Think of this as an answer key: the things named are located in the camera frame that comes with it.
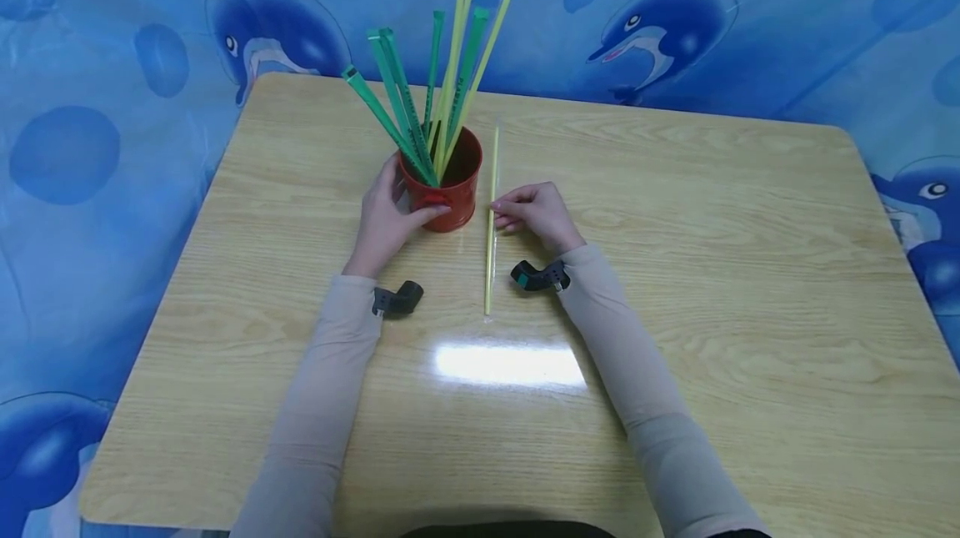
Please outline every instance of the long sleeve shirt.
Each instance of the long sleeve shirt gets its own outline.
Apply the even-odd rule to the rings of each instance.
[[[586,341],[627,431],[664,535],[765,531],[690,417],[600,249],[582,246],[562,260],[570,277],[560,293],[563,308]],[[373,288],[372,279],[334,278],[260,475],[230,534],[234,538],[330,536],[363,375],[380,335]]]

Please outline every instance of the hand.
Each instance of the hand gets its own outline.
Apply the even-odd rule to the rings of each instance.
[[[388,158],[362,197],[360,229],[353,254],[343,267],[345,276],[376,279],[412,233],[450,211],[449,207],[419,209],[410,214],[400,210],[397,201],[403,196],[404,186],[403,178],[397,176],[398,165],[397,154]]]
[[[491,203],[499,229],[517,232],[530,228],[555,254],[565,254],[587,243],[570,219],[567,205],[552,182],[524,185]]]

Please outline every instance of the yellow straw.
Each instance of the yellow straw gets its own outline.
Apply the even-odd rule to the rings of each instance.
[[[430,140],[427,145],[429,148],[433,148],[434,139],[437,134],[440,133],[440,129],[443,126],[443,115],[447,113],[447,91],[450,82],[453,80],[451,77],[454,72],[454,63],[456,62],[454,45],[457,40],[457,27],[460,25],[460,17],[463,15],[463,0],[457,0],[456,5],[453,9],[453,34],[450,36],[450,53],[447,56],[447,70],[443,71],[443,84],[440,87],[440,100],[437,102],[437,117],[433,120],[434,125],[437,127],[437,132],[433,131],[433,128],[430,128]],[[437,151],[434,153],[434,158],[436,159],[437,153],[440,152],[440,144],[437,144]]]
[[[447,71],[443,73],[443,88],[441,118],[437,124],[437,135],[440,136],[437,142],[437,150],[434,158],[434,169],[448,159],[447,140],[443,139],[447,135],[443,126],[450,122],[450,108],[453,108],[453,95],[456,91],[457,66],[460,63],[460,50],[463,47],[463,34],[467,31],[467,20],[470,9],[470,3],[473,0],[457,0],[457,7],[453,12],[453,36],[450,37],[450,57],[447,61]]]
[[[453,150],[457,146],[457,140],[460,139],[460,131],[463,128],[463,122],[467,121],[467,115],[470,113],[470,104],[473,104],[473,97],[478,93],[478,88],[480,88],[480,78],[483,77],[484,71],[487,70],[487,63],[490,62],[490,53],[493,52],[493,44],[497,42],[497,37],[500,33],[500,26],[503,25],[503,18],[507,14],[507,7],[510,6],[511,0],[502,0],[500,2],[500,8],[497,11],[497,19],[493,20],[493,27],[490,31],[490,38],[487,39],[487,46],[482,51],[482,57],[480,57],[480,65],[477,66],[476,75],[473,76],[473,83],[470,84],[470,90],[467,92],[467,97],[463,100],[463,108],[460,113],[460,120],[457,122],[457,127],[453,131],[453,141],[450,142],[450,148],[447,151],[444,151],[444,158],[441,159],[442,164],[440,167],[434,165],[434,169],[437,171],[437,177],[443,182],[443,171],[447,171],[447,165],[450,164],[450,157],[453,156]],[[443,82],[444,87],[447,86],[446,79]]]
[[[500,150],[500,123],[493,130],[493,166],[490,172],[490,202],[497,199],[497,165]],[[493,299],[493,209],[487,212],[487,289],[482,299],[482,314],[490,316],[491,299]]]

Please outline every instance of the green straw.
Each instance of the green straw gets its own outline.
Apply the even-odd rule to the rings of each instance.
[[[453,92],[453,107],[450,108],[450,119],[447,123],[447,141],[444,144],[447,148],[454,141],[454,128],[458,126],[461,109],[463,108],[463,97],[467,95],[467,87],[470,76],[473,75],[473,68],[478,61],[480,52],[480,42],[483,40],[484,30],[487,28],[487,21],[490,20],[490,11],[486,8],[477,7],[473,9],[473,21],[470,23],[470,36],[467,39],[467,49],[463,51],[463,58],[460,65],[460,76],[457,78],[456,90]],[[437,170],[437,176],[443,179],[443,172],[447,171],[447,165],[443,165]]]
[[[387,134],[390,135],[390,138],[393,140],[393,143],[397,145],[400,150],[400,153],[410,161],[410,164],[414,166],[414,169],[419,173],[422,179],[425,182],[428,182],[434,188],[437,188],[440,185],[436,182],[436,176],[433,175],[433,169],[430,169],[430,173],[423,166],[423,161],[419,160],[415,156],[413,148],[411,145],[400,136],[400,133],[397,130],[397,126],[393,125],[393,121],[390,119],[390,115],[387,114],[386,109],[383,107],[383,104],[380,104],[377,95],[373,94],[373,91],[370,89],[370,85],[367,85],[367,82],[360,74],[355,66],[348,66],[346,71],[342,72],[342,77],[347,79],[347,83],[350,88],[353,88],[353,91],[360,96],[360,99],[367,104],[367,107],[370,108],[371,113],[374,117],[377,117],[377,121],[380,122],[380,125],[386,129]]]
[[[404,113],[407,115],[407,123],[411,129],[411,140],[414,143],[414,148],[423,164],[433,167],[433,164],[429,163],[430,154],[426,148],[426,139],[423,137],[423,128],[419,125],[414,97],[410,94],[410,83],[407,83],[407,74],[403,71],[403,65],[400,64],[400,57],[397,53],[397,39],[393,36],[391,28],[381,28],[380,38],[380,44],[383,46],[387,58],[387,65],[390,66],[390,72],[397,81],[397,89],[400,92],[400,100],[403,102]]]
[[[417,162],[421,164],[421,167],[426,169],[429,168],[427,173],[422,173],[422,177],[426,183],[431,185],[440,185],[438,182],[437,176],[433,171],[433,165],[425,165],[421,156],[419,156],[419,148],[417,147],[417,139],[415,138],[414,129],[410,126],[409,118],[407,117],[406,109],[403,107],[402,98],[400,98],[400,87],[397,84],[397,79],[393,76],[393,71],[391,70],[390,63],[387,62],[387,46],[385,45],[386,40],[380,36],[380,33],[374,30],[367,32],[367,39],[370,40],[370,43],[373,47],[373,57],[377,59],[377,66],[380,68],[380,75],[383,77],[383,85],[387,90],[387,97],[390,99],[390,104],[393,108],[393,118],[397,120],[397,126],[399,127],[399,133],[403,136],[403,140],[408,146],[408,150],[412,153],[412,156],[407,158],[417,159]],[[414,126],[416,127],[419,123],[419,120],[414,116]]]
[[[443,11],[433,12],[433,43],[430,45],[430,75],[426,83],[426,104],[423,112],[423,131],[430,133],[430,114],[433,112],[433,89],[437,83],[437,64],[440,58],[440,39],[443,36]]]

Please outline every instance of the cartoon dolphin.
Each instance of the cartoon dolphin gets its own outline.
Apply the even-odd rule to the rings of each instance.
[[[43,392],[0,403],[0,536],[20,536],[31,511],[56,505],[80,475],[80,451],[103,437],[110,407]]]
[[[612,63],[639,51],[649,70],[637,84],[613,89],[624,103],[637,103],[655,82],[690,68],[720,43],[737,20],[738,0],[631,0],[602,31],[600,48],[587,58]]]
[[[207,0],[207,25],[223,70],[239,85],[237,104],[263,72],[336,76],[349,64],[346,38],[316,0]]]
[[[960,157],[914,161],[873,186],[936,315],[960,315]]]

